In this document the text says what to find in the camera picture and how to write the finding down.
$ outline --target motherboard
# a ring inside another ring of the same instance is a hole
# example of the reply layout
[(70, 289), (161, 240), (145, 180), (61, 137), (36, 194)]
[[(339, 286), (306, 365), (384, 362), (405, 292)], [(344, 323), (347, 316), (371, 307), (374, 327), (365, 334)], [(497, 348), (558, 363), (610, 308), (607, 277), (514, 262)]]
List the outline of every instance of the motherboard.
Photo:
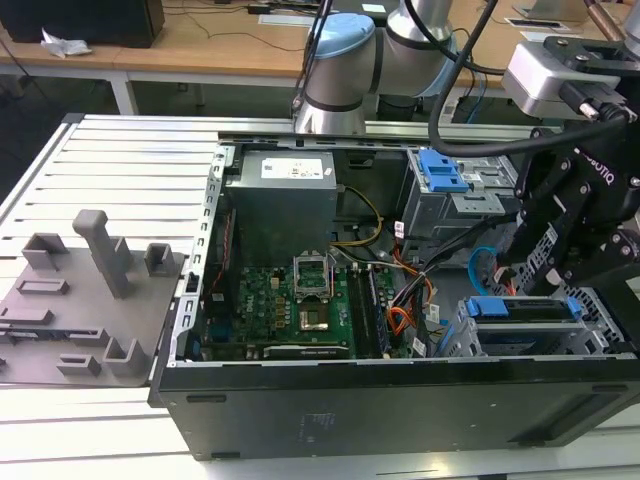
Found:
[(308, 254), (291, 267), (243, 267), (235, 314), (211, 316), (206, 360), (404, 357), (386, 321), (395, 295), (389, 269), (357, 269)]

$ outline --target metal slotted table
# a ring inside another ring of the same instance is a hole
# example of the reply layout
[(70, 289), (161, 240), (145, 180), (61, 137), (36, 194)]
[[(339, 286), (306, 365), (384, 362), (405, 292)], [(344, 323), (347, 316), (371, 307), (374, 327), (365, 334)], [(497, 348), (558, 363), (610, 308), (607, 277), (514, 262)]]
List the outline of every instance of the metal slotted table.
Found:
[[(57, 232), (66, 245), (84, 246), (71, 229), (81, 208), (105, 210), (110, 233), (125, 235), (131, 249), (162, 241), (189, 255), (220, 131), (286, 134), (290, 124), (68, 117), (0, 207), (0, 295), (22, 271), (21, 249), (32, 233)], [(426, 126), (374, 122), (368, 131), (415, 138), (426, 135)], [(443, 132), (490, 140), (527, 136), (520, 127)], [(640, 478), (640, 406), (563, 448), (198, 463), (167, 411), (147, 405), (148, 394), (147, 388), (0, 387), (0, 478), (112, 479), (132, 478), (132, 472), (158, 480)]]

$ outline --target black box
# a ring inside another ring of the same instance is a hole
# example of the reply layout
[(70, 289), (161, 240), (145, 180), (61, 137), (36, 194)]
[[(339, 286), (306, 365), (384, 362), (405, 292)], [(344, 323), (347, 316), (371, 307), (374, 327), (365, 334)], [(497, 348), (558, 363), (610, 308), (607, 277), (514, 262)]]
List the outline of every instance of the black box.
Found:
[(149, 48), (164, 14), (161, 0), (0, 0), (0, 21), (14, 42), (40, 42), (44, 28), (89, 46)]

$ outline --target floor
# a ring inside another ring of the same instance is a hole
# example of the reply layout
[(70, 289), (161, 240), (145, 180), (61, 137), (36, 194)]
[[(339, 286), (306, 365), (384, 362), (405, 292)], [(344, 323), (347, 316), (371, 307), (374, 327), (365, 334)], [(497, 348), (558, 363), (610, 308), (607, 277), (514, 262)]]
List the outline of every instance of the floor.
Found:
[[(0, 199), (3, 199), (38, 154), (68, 112), (117, 114), (118, 109), (105, 81), (38, 78), (22, 79), (24, 95), (14, 98), (0, 84)], [(197, 107), (193, 89), (187, 85), (137, 82), (135, 95), (142, 115), (190, 115), (254, 118), (289, 116), (289, 88), (206, 85), (206, 105)], [(462, 102), (454, 122), (464, 123), (476, 97)], [(428, 120), (428, 99), (415, 121)], [(376, 99), (364, 102), (367, 119), (376, 118)], [(474, 123), (503, 125), (536, 124), (502, 99), (483, 99)]]

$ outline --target robotiq logo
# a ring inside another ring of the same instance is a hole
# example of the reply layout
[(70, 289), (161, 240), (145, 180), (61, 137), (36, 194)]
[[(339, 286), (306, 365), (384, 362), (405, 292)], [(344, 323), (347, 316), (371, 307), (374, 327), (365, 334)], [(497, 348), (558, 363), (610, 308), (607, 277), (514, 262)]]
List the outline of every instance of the robotiq logo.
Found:
[(596, 172), (598, 172), (598, 174), (604, 179), (605, 182), (607, 182), (607, 185), (611, 186), (611, 184), (615, 182), (616, 176), (613, 174), (613, 172), (609, 170), (609, 168), (606, 165), (594, 160), (589, 155), (587, 155), (584, 152), (581, 152), (577, 148), (576, 148), (576, 153), (581, 154), (584, 158), (587, 159), (587, 161), (591, 164), (593, 169)]

